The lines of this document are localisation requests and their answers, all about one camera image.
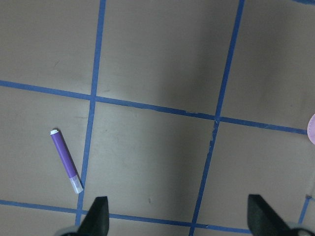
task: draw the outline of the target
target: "white marker cap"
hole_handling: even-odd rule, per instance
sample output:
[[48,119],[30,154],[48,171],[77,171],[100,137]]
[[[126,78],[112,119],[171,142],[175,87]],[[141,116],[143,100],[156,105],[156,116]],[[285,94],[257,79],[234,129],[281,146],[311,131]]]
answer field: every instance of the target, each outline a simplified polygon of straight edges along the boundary
[[75,193],[79,194],[83,191],[83,187],[81,185],[81,182],[78,178],[78,176],[74,176],[72,178],[69,178],[71,184],[72,184],[72,187],[73,187],[73,190]]

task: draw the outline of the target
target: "pink plate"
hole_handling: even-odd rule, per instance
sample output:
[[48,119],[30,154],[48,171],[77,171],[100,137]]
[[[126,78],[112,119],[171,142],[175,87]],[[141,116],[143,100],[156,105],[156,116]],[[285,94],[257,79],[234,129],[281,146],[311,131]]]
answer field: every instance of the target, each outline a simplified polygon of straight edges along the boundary
[[312,116],[309,125],[307,126],[307,135],[310,141],[315,144],[315,114]]

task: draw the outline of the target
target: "gray floor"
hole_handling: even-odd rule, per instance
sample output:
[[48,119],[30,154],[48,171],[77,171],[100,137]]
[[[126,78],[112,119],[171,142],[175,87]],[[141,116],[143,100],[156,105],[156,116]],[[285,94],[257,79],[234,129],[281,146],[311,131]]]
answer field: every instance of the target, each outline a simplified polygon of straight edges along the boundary
[[315,229],[315,6],[108,0],[102,27],[104,3],[0,2],[2,233],[52,236],[108,196],[110,236],[245,236],[249,193]]

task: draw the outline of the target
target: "purple marker barrel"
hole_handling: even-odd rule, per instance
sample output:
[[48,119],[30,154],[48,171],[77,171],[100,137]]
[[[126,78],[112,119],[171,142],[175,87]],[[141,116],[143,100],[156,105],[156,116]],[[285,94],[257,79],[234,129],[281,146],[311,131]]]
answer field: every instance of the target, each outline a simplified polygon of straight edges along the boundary
[[75,167],[71,161],[71,158],[68,154],[68,151],[65,147],[65,144],[63,142],[63,139],[60,135],[60,132],[56,129],[53,129],[50,131],[50,136],[54,141],[54,144],[56,146],[57,152],[60,156],[61,161],[63,162],[63,166],[65,168],[65,171],[68,174],[69,180],[72,184],[73,190],[75,193],[79,194],[83,191],[83,187],[81,185],[81,182],[79,180],[79,177],[77,176],[77,173],[75,171]]

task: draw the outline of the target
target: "pen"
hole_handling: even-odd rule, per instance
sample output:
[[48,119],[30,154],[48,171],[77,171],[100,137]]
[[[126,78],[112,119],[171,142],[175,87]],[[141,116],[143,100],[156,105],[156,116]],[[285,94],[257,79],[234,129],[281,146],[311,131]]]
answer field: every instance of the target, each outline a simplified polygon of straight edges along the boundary
[[60,132],[56,129],[53,129],[52,131],[50,131],[50,136],[54,141],[57,152],[60,156],[61,161],[63,162],[63,166],[68,174],[74,192],[77,194],[81,193],[83,191],[83,187],[75,171],[74,164],[72,163],[72,160],[68,154]]

